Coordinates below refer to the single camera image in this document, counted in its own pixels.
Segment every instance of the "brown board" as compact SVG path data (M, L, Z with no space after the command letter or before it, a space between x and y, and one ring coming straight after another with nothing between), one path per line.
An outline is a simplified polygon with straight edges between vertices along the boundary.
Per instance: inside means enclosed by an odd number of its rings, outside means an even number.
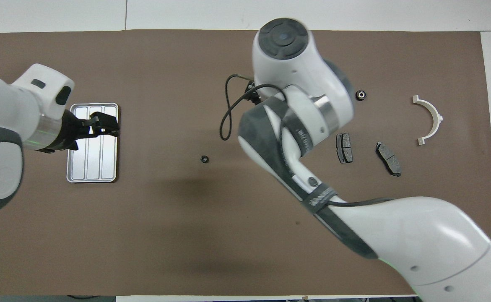
M354 254L240 149L221 141L224 81L252 74L254 31L0 33L0 78L33 63L72 78L74 103L121 109L115 183L67 182L67 153L25 152L0 210L0 294L412 294L398 273ZM305 164L348 201L448 200L491 237L491 133L476 32L314 32L320 53L368 98L355 102L354 162L335 135ZM245 82L233 80L231 99ZM423 146L437 107L444 122ZM388 174L381 141L403 172ZM200 162L201 155L210 158Z

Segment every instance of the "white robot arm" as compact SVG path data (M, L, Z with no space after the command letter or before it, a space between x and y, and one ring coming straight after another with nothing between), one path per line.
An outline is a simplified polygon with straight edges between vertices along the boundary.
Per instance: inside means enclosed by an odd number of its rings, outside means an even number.
M242 116L242 149L340 241L395 268L427 302L491 300L491 241L459 208L430 197L347 203L301 162L353 117L353 88L293 19L264 25L253 42L262 103Z
M81 120L65 110L73 87L67 76L40 64L32 65L13 84L0 80L0 208L20 185L23 147L46 153L77 150L76 139L118 135L114 117L98 112L91 120Z

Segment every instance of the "silver rectangular tray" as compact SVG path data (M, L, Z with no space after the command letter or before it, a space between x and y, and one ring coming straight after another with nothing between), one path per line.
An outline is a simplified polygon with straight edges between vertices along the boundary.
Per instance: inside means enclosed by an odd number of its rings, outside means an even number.
M115 103L74 104L70 111L77 118L89 119L96 111L113 115L119 121L119 106ZM68 151L67 180L71 183L113 182L117 178L118 138L102 135L77 140L78 150Z

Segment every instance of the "black nut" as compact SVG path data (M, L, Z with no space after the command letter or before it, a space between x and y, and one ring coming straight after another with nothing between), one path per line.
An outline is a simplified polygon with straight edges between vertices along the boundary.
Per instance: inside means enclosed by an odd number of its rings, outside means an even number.
M363 101L364 99L366 99L366 92L364 90L358 90L357 92L355 92L355 98L357 99L357 101Z

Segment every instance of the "small black round object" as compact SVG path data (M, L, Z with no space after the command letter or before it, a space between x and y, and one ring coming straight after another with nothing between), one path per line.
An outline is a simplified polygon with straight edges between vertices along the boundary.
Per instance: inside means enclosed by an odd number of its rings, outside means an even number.
M309 177L309 184L313 187L316 187L318 185L318 180L314 177Z
M355 92L355 98L357 99L357 101L363 101L364 99L366 99L366 92L364 90L358 90L357 92Z

